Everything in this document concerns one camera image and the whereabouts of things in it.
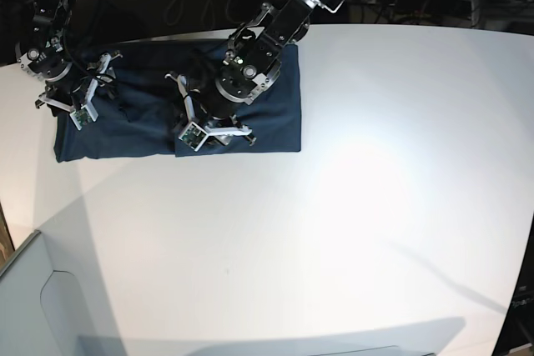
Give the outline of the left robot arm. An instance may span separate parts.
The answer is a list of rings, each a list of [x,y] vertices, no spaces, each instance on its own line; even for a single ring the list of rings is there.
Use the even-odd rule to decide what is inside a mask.
[[[196,73],[167,73],[184,103],[177,125],[178,139],[194,152],[216,143],[226,146],[233,138],[254,144],[250,127],[240,122],[237,110],[268,91],[281,73],[280,54],[309,30],[316,8],[336,13],[345,0],[285,0],[279,7],[265,2],[258,14],[241,24],[224,41],[218,63],[194,50]]]

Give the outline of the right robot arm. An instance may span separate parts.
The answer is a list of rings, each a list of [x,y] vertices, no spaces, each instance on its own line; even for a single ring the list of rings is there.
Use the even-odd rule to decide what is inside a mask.
[[[112,62],[118,51],[105,52],[92,62],[84,62],[74,46],[69,25],[76,0],[33,0],[32,33],[28,41],[16,46],[20,68],[44,83],[35,107],[47,106],[65,113],[77,130],[98,119],[93,98],[101,87],[113,90],[116,75]],[[89,27],[95,28],[102,13],[103,0],[93,14]]]

